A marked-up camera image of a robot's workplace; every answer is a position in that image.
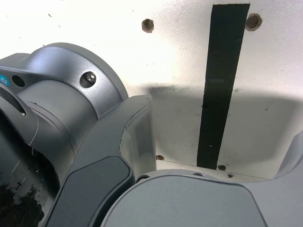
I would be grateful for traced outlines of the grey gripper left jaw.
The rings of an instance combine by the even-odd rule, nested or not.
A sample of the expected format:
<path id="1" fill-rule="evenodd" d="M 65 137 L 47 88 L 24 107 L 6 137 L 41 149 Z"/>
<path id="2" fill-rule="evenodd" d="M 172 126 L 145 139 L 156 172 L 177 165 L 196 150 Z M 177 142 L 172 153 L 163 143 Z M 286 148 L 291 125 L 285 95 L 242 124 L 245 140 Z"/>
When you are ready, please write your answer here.
<path id="1" fill-rule="evenodd" d="M 136 179 L 155 170 L 152 96 L 133 96 L 110 109 L 92 127 L 45 226 L 99 227 Z"/>

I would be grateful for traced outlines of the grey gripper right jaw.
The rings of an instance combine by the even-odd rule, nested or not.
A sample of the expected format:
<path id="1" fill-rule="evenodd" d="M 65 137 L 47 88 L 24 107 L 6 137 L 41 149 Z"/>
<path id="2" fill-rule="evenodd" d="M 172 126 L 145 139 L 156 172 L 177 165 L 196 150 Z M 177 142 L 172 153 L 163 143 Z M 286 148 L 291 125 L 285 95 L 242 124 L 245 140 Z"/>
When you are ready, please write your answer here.
<path id="1" fill-rule="evenodd" d="M 168 173 L 135 184 L 113 204 L 104 227 L 300 227 L 303 135 L 297 134 L 275 178 L 228 182 Z"/>

